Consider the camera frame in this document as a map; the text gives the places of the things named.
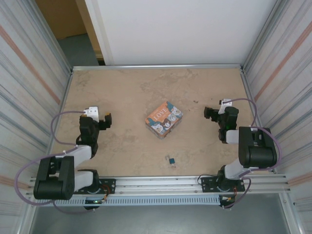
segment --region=metal wall panel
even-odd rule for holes
[[[260,120],[283,149],[285,173],[306,231],[312,230],[312,1],[290,0],[250,64]]]
[[[33,1],[1,1],[0,21],[0,233],[6,234],[15,232],[23,206],[15,174],[46,153],[71,71]],[[23,192],[36,173],[34,165],[21,175]]]

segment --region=purple cable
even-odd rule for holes
[[[51,202],[53,202],[53,200],[51,201],[46,201],[46,202],[43,202],[43,203],[38,203],[38,202],[33,202],[31,200],[28,200],[27,198],[25,198],[23,196],[23,194],[20,192],[20,189],[18,187],[18,179],[19,179],[19,176],[20,174],[22,173],[22,171],[24,171],[27,167],[29,167],[30,165],[32,164],[35,164],[37,161],[40,161],[42,159],[45,159],[45,158],[49,158],[49,157],[54,157],[54,156],[62,156],[64,154],[67,154],[67,153],[70,153],[72,151],[74,151],[76,149],[76,147],[74,147],[73,149],[71,150],[68,150],[68,151],[65,151],[65,153],[58,153],[58,154],[50,154],[50,155],[45,155],[45,156],[41,156],[41,157],[38,157],[34,160],[31,160],[29,163],[25,164],[24,166],[22,166],[19,171],[16,173],[15,175],[15,179],[14,179],[14,189],[15,189],[15,192],[16,194],[26,203],[32,205],[32,206],[43,206],[43,205],[47,205],[47,204],[50,204]]]
[[[236,200],[234,203],[232,203],[231,205],[224,206],[224,207],[223,207],[224,209],[231,208],[234,204],[239,203],[239,202],[243,199],[243,197],[246,195],[246,193],[248,192],[248,190],[250,189],[250,186],[251,186],[251,184],[252,184],[252,180],[251,180],[250,178],[248,178],[248,177],[242,177],[242,179],[247,179],[247,180],[249,180],[249,185],[248,185],[247,189],[245,190],[245,192],[243,193],[243,195],[240,196],[239,199],[237,199],[237,200]]]
[[[71,211],[64,211],[62,210],[60,207],[58,207],[56,204],[55,204],[55,201],[52,201],[53,202],[53,206],[60,212],[64,213],[64,214],[67,214],[67,215],[81,215],[81,214],[86,214],[86,213],[89,213],[93,210],[86,210],[86,211],[74,211],[74,212],[71,212]]]
[[[60,113],[56,114],[56,115],[53,117],[53,119],[51,120],[51,124],[50,124],[51,135],[52,135],[52,137],[54,138],[54,140],[55,140],[58,144],[61,144],[61,145],[76,145],[76,144],[70,143],[70,142],[59,141],[59,140],[56,138],[56,136],[55,136],[55,134],[54,134],[54,131],[53,131],[53,123],[54,123],[54,120],[55,120],[57,117],[59,117],[59,116],[61,116],[61,115],[63,115],[63,114],[70,114],[70,113],[84,114],[83,111],[64,111],[64,112],[60,112]]]
[[[257,128],[257,129],[265,132],[274,141],[274,143],[276,144],[277,149],[278,149],[277,162],[276,162],[275,165],[273,165],[271,167],[268,167],[268,168],[262,168],[262,169],[255,168],[255,169],[251,169],[250,171],[245,171],[242,174],[240,174],[239,177],[245,176],[246,174],[248,174],[250,172],[254,172],[254,171],[268,171],[268,170],[272,170],[272,169],[274,169],[275,167],[277,167],[281,163],[281,160],[282,160],[282,157],[283,157],[282,148],[281,148],[280,144],[278,143],[277,139],[271,133],[269,133],[267,130],[265,130],[264,128],[261,128],[261,127],[254,126],[253,128]]]
[[[253,117],[253,122],[252,122],[252,125],[251,125],[251,126],[253,126],[255,124],[255,121],[256,121],[257,117],[258,117],[257,106],[256,106],[256,104],[255,104],[255,102],[253,100],[242,97],[242,98],[232,99],[230,101],[224,101],[223,103],[225,104],[225,103],[229,103],[229,102],[232,102],[232,101],[240,101],[240,100],[246,100],[246,101],[251,102],[253,104],[253,106],[254,106],[254,117]]]

